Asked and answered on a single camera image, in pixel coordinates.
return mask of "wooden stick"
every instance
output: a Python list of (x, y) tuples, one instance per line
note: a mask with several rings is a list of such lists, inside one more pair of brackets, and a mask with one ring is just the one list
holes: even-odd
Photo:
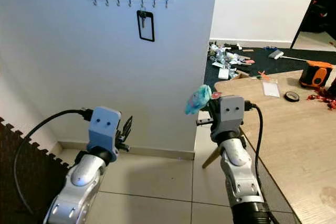
[(211, 153), (211, 155), (208, 157), (208, 159), (204, 162), (202, 165), (202, 168), (205, 169), (209, 164), (211, 164), (213, 161), (216, 160), (220, 156), (219, 148), (215, 148), (215, 150)]

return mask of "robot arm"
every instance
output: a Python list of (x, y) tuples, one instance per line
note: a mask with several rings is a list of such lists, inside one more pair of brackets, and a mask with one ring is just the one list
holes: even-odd
[(270, 212), (252, 171), (252, 160), (240, 132), (245, 102), (229, 95), (208, 104), (211, 119), (197, 120), (197, 125), (212, 123), (211, 139), (217, 143), (220, 165), (226, 176), (226, 190), (235, 224), (270, 223)]
[(120, 120), (119, 111), (95, 108), (90, 120), (87, 152), (77, 155), (75, 165), (66, 176), (65, 186), (52, 202), (44, 224), (86, 222), (106, 167), (117, 160), (119, 149), (130, 149), (123, 142), (131, 131), (132, 117), (127, 120), (123, 132), (118, 130)]

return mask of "black cable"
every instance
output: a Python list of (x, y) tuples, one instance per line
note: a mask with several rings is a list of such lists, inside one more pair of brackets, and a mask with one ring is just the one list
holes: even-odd
[[(255, 158), (256, 177), (257, 177), (257, 181), (258, 181), (258, 184), (259, 184), (259, 187), (260, 187), (261, 194), (264, 198), (264, 201), (267, 202), (266, 197), (265, 197), (264, 192), (263, 192), (263, 189), (262, 189), (262, 186), (261, 186), (261, 180), (259, 178), (259, 171), (258, 171), (259, 151), (260, 151), (260, 146), (261, 146), (261, 139), (263, 137), (264, 120), (263, 120), (262, 113), (261, 113), (261, 110), (258, 107), (258, 105), (252, 104), (252, 108), (255, 108), (258, 111), (259, 121), (260, 121), (258, 143), (257, 143), (257, 149), (256, 149), (256, 158)], [(271, 211), (269, 211), (269, 218), (271, 219), (271, 221), (274, 224), (279, 224), (278, 220), (275, 218), (275, 216), (272, 214)]]
[(65, 114), (70, 114), (70, 113), (77, 113), (77, 114), (81, 114), (84, 116), (84, 112), (86, 112), (88, 110), (64, 110), (61, 112), (56, 113), (55, 115), (52, 115), (50, 117), (48, 117), (47, 119), (44, 119), (42, 122), (40, 122), (38, 125), (36, 125), (23, 139), (23, 141), (21, 142), (20, 146), (18, 147), (18, 149), (16, 150), (15, 153), (15, 157), (14, 157), (14, 162), (13, 162), (13, 173), (14, 173), (14, 181), (15, 181), (15, 186), (16, 186), (16, 190), (17, 193), (19, 194), (20, 200), (23, 203), (23, 205), (26, 207), (26, 209), (28, 210), (28, 212), (30, 213), (31, 216), (34, 217), (34, 219), (37, 220), (37, 217), (34, 215), (33, 210), (31, 209), (31, 207), (29, 206), (28, 202), (26, 201), (24, 195), (21, 192), (20, 189), (20, 185), (18, 183), (18, 179), (17, 179), (17, 170), (16, 170), (16, 166), (17, 166), (17, 159), (19, 157), (20, 151), (22, 150), (22, 147), (29, 142), (30, 137), (39, 129), (41, 128), (43, 125), (45, 125), (46, 123), (50, 122), (51, 120), (61, 116), (61, 115), (65, 115)]

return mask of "beige tiled floor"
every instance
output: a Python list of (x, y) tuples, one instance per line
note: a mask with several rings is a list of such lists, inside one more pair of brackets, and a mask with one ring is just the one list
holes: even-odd
[(329, 42), (336, 45), (336, 40), (334, 40), (327, 32), (315, 34), (301, 31), (295, 41), (293, 49), (336, 51), (336, 47), (329, 44)]
[[(197, 128), (194, 161), (121, 154), (108, 166), (88, 224), (233, 223), (219, 160), (201, 168), (216, 147), (209, 134), (209, 127)], [(248, 151), (253, 155), (250, 146)], [(64, 150), (59, 157), (72, 164), (78, 152)], [(290, 207), (263, 167), (260, 175), (274, 215), (280, 223), (295, 224)]]

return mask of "wooden table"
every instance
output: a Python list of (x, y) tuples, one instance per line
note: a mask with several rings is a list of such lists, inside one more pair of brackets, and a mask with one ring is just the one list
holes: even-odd
[[(336, 111), (325, 103), (307, 101), (314, 94), (298, 82), (302, 70), (269, 75), (278, 80), (281, 98), (264, 96), (260, 80), (246, 78), (215, 84), (224, 95), (241, 95), (257, 104), (264, 116), (260, 158), (300, 221), (336, 223)], [(299, 102), (283, 98), (287, 91)], [(244, 114), (242, 129), (256, 148), (257, 112)]]

